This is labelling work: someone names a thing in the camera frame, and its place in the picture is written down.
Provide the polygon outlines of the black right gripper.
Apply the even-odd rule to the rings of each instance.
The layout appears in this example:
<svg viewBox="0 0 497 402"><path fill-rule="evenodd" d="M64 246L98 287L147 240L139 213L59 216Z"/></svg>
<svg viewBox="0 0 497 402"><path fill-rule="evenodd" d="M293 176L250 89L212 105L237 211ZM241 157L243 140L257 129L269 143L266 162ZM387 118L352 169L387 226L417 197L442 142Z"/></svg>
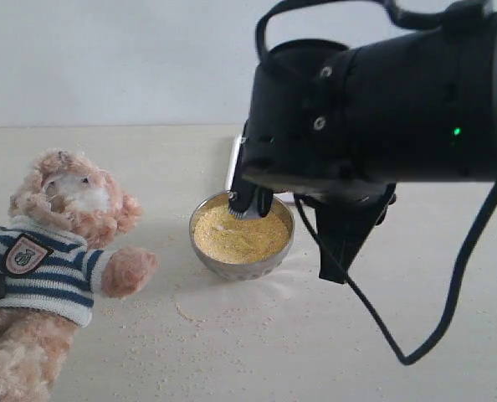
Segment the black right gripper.
<svg viewBox="0 0 497 402"><path fill-rule="evenodd" d="M315 211L319 278L346 274L387 209L396 185L355 197L357 175L345 134L345 76L352 48L325 39L295 39L263 55L254 73L243 129L242 178L275 193L304 196Z"/></svg>

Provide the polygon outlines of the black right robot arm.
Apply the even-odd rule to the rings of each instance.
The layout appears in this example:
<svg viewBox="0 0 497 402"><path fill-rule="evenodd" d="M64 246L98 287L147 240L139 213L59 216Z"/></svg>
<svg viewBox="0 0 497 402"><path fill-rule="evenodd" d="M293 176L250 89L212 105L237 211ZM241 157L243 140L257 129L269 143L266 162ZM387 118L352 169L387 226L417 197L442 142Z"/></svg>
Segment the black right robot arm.
<svg viewBox="0 0 497 402"><path fill-rule="evenodd" d="M407 34L357 48L298 39L268 49L244 129L241 172L304 195L320 278L345 274L404 182L497 178L497 11L460 1L414 15Z"/></svg>

